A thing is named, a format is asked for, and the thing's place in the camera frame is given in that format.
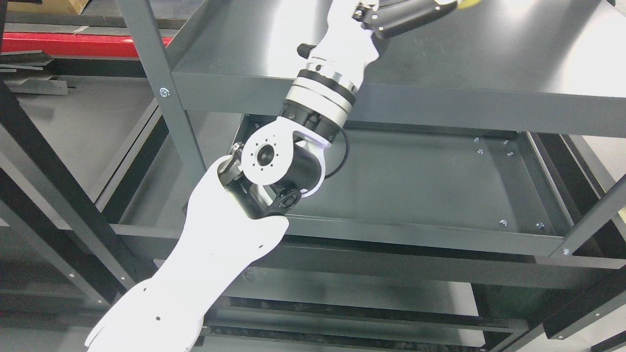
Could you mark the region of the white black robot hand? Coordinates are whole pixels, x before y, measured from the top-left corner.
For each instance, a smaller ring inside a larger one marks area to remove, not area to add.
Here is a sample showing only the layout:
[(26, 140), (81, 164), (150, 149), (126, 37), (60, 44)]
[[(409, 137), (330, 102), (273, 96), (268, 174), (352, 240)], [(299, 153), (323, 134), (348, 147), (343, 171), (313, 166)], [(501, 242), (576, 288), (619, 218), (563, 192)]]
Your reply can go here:
[(322, 40), (300, 44), (297, 53), (307, 60), (307, 69), (330, 72), (331, 79), (356, 92), (367, 66), (379, 58), (374, 40), (425, 26), (460, 4), (460, 0), (334, 0)]

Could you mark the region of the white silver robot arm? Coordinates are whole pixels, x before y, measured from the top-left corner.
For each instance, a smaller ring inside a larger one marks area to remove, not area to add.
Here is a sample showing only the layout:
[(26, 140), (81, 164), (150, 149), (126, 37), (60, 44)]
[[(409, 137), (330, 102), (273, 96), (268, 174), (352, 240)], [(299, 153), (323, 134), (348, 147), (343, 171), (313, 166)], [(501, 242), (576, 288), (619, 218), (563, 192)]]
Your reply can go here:
[(288, 213), (327, 178), (325, 149), (342, 132), (364, 70), (309, 63), (279, 116), (216, 160), (187, 203), (181, 236), (88, 334), (89, 352), (189, 352), (205, 314), (254, 261), (277, 247)]

